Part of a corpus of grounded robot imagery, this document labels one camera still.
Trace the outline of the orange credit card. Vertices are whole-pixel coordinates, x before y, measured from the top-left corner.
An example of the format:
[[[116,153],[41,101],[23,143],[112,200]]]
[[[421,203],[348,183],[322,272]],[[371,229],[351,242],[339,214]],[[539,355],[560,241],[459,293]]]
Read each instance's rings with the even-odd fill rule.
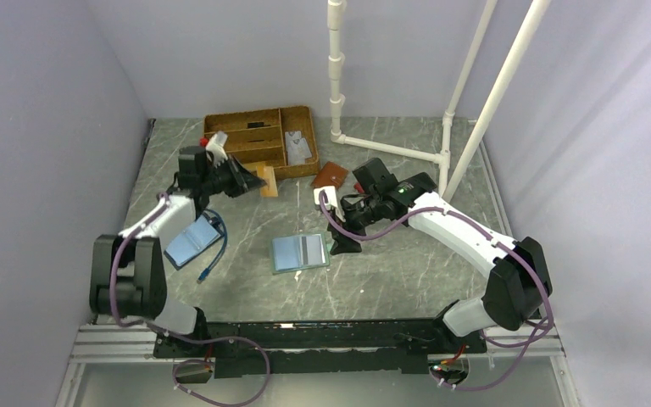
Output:
[[[260,188],[260,196],[264,198],[276,198],[278,189],[275,179],[275,171],[272,166],[261,165],[257,169],[258,177],[265,181],[265,185]]]

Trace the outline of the green card holder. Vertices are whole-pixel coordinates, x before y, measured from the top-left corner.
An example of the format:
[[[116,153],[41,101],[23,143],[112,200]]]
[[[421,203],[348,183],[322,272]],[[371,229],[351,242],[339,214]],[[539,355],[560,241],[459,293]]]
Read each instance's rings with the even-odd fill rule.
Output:
[[[275,274],[326,267],[330,264],[326,240],[319,233],[276,237],[271,241],[270,248]]]

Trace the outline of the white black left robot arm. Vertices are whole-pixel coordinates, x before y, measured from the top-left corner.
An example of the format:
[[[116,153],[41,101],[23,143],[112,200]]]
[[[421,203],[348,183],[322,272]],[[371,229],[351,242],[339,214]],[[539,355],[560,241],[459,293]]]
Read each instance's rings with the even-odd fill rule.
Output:
[[[164,251],[214,195],[237,198],[265,184],[231,155],[182,148],[174,180],[158,195],[156,206],[134,225],[94,242],[91,311],[112,316],[122,327],[148,324],[176,334],[185,354],[202,354],[210,341],[209,331],[197,324],[203,312],[169,295]]]

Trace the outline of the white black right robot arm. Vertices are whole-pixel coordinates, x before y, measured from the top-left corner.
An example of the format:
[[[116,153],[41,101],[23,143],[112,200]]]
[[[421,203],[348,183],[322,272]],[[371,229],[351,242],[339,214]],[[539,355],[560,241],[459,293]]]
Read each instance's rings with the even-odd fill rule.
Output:
[[[439,349],[453,352],[466,336],[493,326],[516,331],[540,307],[552,309],[553,288],[537,240],[516,240],[473,220],[446,202],[425,172],[400,181],[381,159],[370,159],[354,175],[360,193],[339,198],[333,186],[314,190],[333,239],[332,255],[359,253],[363,242],[403,225],[450,248],[487,280],[481,296],[455,301],[435,318]]]

